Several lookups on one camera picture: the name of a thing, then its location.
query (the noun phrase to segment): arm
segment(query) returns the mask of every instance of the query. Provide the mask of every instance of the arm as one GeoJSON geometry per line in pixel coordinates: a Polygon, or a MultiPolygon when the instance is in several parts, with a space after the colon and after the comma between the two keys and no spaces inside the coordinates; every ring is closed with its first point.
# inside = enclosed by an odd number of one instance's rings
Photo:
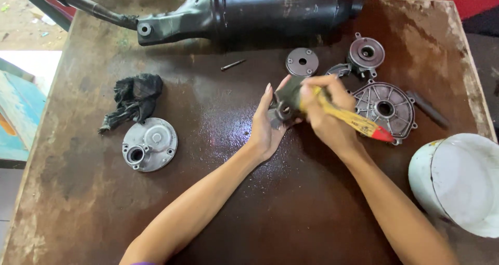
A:
{"type": "Polygon", "coordinates": [[[271,100],[272,87],[268,84],[253,116],[248,142],[159,213],[128,246],[120,265],[163,264],[181,251],[213,219],[246,176],[275,153],[286,128],[271,128],[266,115],[271,100]]]}
{"type": "Polygon", "coordinates": [[[369,157],[353,128],[326,115],[308,85],[326,86],[333,102],[348,110],[353,111],[355,98],[333,75],[305,80],[300,93],[312,128],[352,172],[399,259],[405,265],[458,264],[446,241],[369,157]]]}

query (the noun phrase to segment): metal pin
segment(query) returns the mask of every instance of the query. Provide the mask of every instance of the metal pin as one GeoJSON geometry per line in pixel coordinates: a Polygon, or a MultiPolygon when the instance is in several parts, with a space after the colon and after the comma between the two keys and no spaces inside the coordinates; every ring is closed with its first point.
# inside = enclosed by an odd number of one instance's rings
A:
{"type": "Polygon", "coordinates": [[[222,70],[222,71],[226,71],[227,69],[229,69],[229,68],[231,68],[231,67],[234,67],[234,66],[236,66],[237,64],[243,63],[243,62],[245,62],[245,61],[246,61],[246,59],[241,59],[240,61],[236,61],[235,63],[231,63],[231,64],[229,64],[229,65],[227,65],[227,66],[221,67],[221,68],[220,68],[220,70],[222,70]]]}

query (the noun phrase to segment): aluminum engine cover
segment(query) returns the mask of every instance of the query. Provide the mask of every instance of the aluminum engine cover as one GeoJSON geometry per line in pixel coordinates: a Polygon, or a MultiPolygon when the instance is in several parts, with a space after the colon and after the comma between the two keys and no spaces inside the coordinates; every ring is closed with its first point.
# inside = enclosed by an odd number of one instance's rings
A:
{"type": "Polygon", "coordinates": [[[369,80],[367,85],[353,93],[355,113],[382,126],[395,138],[394,145],[402,144],[414,122],[414,99],[394,85],[369,80]]]}

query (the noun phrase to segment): black rag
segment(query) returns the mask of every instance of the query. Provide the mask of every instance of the black rag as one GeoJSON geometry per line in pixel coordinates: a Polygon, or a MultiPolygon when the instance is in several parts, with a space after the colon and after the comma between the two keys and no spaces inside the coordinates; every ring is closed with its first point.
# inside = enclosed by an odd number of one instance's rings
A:
{"type": "Polygon", "coordinates": [[[116,82],[114,101],[116,110],[106,114],[99,134],[111,131],[124,122],[133,120],[137,123],[149,118],[156,107],[156,99],[163,90],[163,81],[159,75],[141,73],[116,82]]]}

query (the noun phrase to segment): forearm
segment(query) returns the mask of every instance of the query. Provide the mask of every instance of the forearm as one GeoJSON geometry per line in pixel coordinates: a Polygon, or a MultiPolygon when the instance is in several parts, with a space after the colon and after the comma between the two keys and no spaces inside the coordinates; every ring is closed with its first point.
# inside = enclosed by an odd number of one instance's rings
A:
{"type": "Polygon", "coordinates": [[[120,264],[163,263],[182,250],[259,164],[252,147],[243,146],[227,162],[169,204],[128,247],[120,264]]]}
{"type": "Polygon", "coordinates": [[[342,157],[386,238],[405,264],[458,264],[447,242],[363,147],[342,157]]]}

